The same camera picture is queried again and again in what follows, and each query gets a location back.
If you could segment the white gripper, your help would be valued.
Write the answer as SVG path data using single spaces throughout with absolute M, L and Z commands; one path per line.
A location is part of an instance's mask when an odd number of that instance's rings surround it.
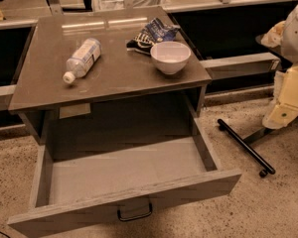
M 261 39 L 268 48 L 281 44 L 285 22 L 275 24 Z M 292 65 L 286 72 L 275 74 L 276 103 L 270 102 L 262 119 L 262 125 L 268 129 L 287 127 L 298 116 L 298 64 Z

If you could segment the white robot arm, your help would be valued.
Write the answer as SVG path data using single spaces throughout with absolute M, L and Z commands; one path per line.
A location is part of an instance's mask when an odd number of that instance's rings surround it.
M 280 129 L 298 117 L 298 5 L 259 42 L 270 49 L 279 48 L 280 55 L 292 62 L 285 72 L 275 73 L 273 100 L 262 120 L 264 127 Z

